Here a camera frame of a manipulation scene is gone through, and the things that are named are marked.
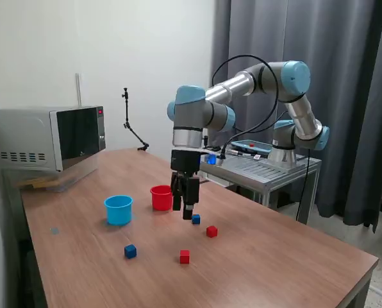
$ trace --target blue cup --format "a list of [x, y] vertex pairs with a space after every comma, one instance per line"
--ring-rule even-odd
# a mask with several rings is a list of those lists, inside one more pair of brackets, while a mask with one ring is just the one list
[[112, 196], [104, 201], [107, 209], [107, 222], [115, 226], [124, 226], [131, 221], [131, 205], [133, 199], [130, 196]]

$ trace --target wooden table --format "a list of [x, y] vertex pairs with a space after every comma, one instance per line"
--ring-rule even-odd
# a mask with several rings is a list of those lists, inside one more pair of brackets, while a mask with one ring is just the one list
[[[201, 184], [200, 225], [153, 212], [150, 188], [169, 181], [167, 162], [119, 150], [66, 192], [22, 192], [50, 308], [363, 307], [378, 258], [214, 183]], [[114, 194], [134, 198], [124, 227], [105, 222]]]

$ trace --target black cable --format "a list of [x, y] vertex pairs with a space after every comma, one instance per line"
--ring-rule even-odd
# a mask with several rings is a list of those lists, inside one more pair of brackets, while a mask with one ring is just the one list
[[310, 159], [310, 157], [311, 157], [311, 150], [308, 149], [308, 164], [306, 165], [306, 173], [305, 173], [304, 185], [302, 186], [302, 192], [301, 192], [301, 198], [299, 199], [298, 210], [296, 211], [296, 221], [298, 221], [299, 209], [301, 208], [302, 198], [303, 198], [304, 192], [305, 192], [306, 180], [308, 179], [309, 159]]
[[[286, 114], [286, 113], [287, 113], [287, 111], [284, 111], [279, 117], [276, 118], [275, 122], [273, 122], [273, 123], [270, 124], [269, 126], [267, 126], [267, 127], [265, 127], [265, 128], [262, 128], [262, 129], [260, 129], [260, 130], [255, 130], [255, 131], [253, 131], [253, 132], [249, 132], [249, 133], [260, 133], [260, 132], [263, 132], [264, 130], [267, 130], [268, 128], [273, 127], [273, 126], [275, 125], [275, 123], [277, 123], [277, 122], [279, 121], [279, 119], [281, 119], [282, 116], [283, 116], [284, 114]], [[234, 126], [234, 128], [235, 128], [236, 131], [242, 132], [242, 130], [240, 130], [240, 129], [237, 128], [236, 126]]]
[[244, 130], [240, 133], [236, 133], [234, 136], [231, 136], [231, 138], [228, 139], [227, 142], [225, 142], [224, 146], [222, 147], [222, 150], [221, 150], [221, 154], [220, 154], [220, 158], [221, 159], [225, 159], [225, 150], [226, 150], [226, 147], [227, 145], [235, 138], [245, 134], [245, 133], [249, 133], [255, 129], [257, 129], [258, 127], [260, 127], [263, 123], [265, 123], [266, 121], [268, 121], [268, 119], [271, 117], [271, 115], [274, 113], [275, 109], [276, 109], [276, 106], [278, 105], [278, 98], [279, 98], [279, 85], [278, 85], [278, 79], [276, 78], [276, 75], [274, 73], [274, 71], [272, 70], [271, 66], [268, 64], [268, 62], [262, 60], [259, 56], [254, 56], [254, 55], [237, 55], [237, 56], [233, 56], [232, 58], [229, 58], [228, 60], [224, 61], [223, 63], [221, 63], [221, 65], [217, 68], [217, 70], [214, 72], [214, 74], [212, 75], [212, 79], [211, 79], [211, 83], [212, 83], [212, 86], [214, 84], [214, 77], [215, 75], [218, 73], [218, 71], [221, 69], [221, 67], [223, 67], [225, 64], [227, 64], [228, 62], [232, 61], [232, 60], [235, 60], [237, 58], [253, 58], [253, 59], [256, 59], [258, 61], [260, 61], [263, 65], [265, 65], [267, 67], [267, 69], [269, 69], [269, 71], [271, 72], [272, 74], [272, 77], [274, 78], [274, 81], [275, 81], [275, 87], [276, 87], [276, 91], [275, 91], [275, 102], [274, 102], [274, 106], [272, 107], [272, 110], [269, 112], [269, 114], [265, 117], [265, 119], [263, 121], [261, 121], [260, 123], [258, 123], [257, 125], [247, 129], [247, 130]]

